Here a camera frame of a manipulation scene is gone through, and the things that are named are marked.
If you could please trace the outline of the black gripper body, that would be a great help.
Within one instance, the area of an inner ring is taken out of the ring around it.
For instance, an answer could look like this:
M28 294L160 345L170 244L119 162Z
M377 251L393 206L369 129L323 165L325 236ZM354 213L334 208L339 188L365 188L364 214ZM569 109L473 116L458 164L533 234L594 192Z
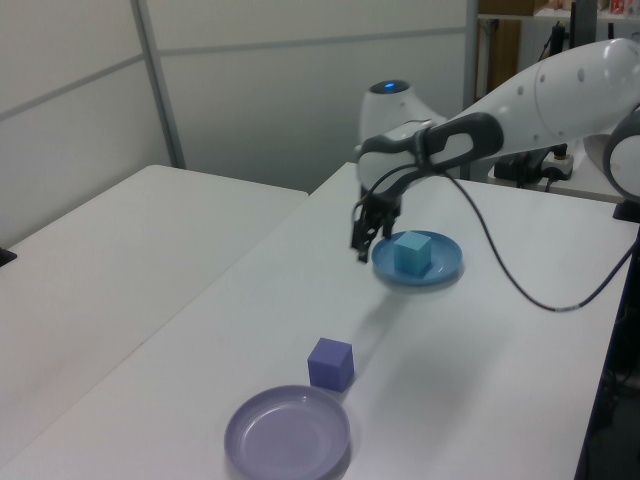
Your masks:
M358 219L369 224L394 224L401 214L401 203L399 196L364 193L359 200Z

